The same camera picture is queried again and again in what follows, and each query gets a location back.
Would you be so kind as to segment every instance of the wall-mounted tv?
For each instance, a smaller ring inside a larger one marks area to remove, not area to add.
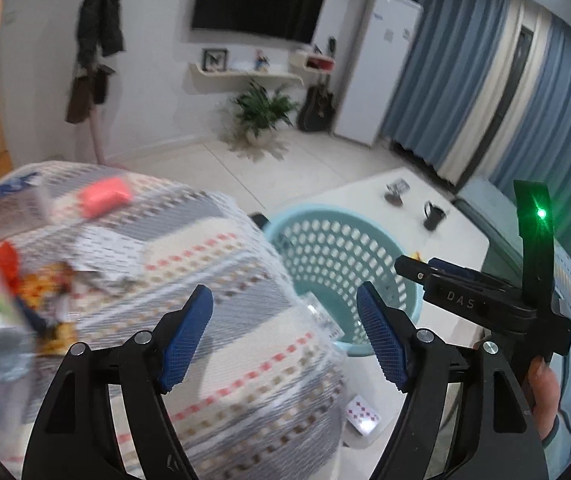
[[[310,43],[322,5],[323,0],[197,0],[192,28]]]

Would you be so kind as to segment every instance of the pink object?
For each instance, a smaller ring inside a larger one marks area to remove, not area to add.
[[[96,218],[132,202],[132,191],[122,178],[114,176],[84,187],[79,192],[79,199],[83,216]]]

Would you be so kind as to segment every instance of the playing card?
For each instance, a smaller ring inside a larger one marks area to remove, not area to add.
[[[379,414],[361,396],[355,397],[347,404],[345,416],[363,436],[372,433],[381,420]]]

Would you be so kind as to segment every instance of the blue curtain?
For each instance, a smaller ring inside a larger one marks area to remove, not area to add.
[[[381,134],[440,168],[485,81],[510,0],[415,0],[424,14]]]
[[[548,185],[557,239],[571,254],[571,27],[557,17],[537,88],[491,181],[514,198],[515,178]]]

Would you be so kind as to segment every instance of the wall shelf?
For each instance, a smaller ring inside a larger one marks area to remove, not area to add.
[[[304,50],[291,52],[288,56],[288,63],[297,70],[313,74],[331,74],[335,68],[334,58]]]
[[[303,86],[303,78],[291,72],[256,72],[255,70],[226,70],[225,72],[204,72],[197,63],[190,63],[195,76],[208,78],[248,78],[248,79],[284,79],[298,81]]]

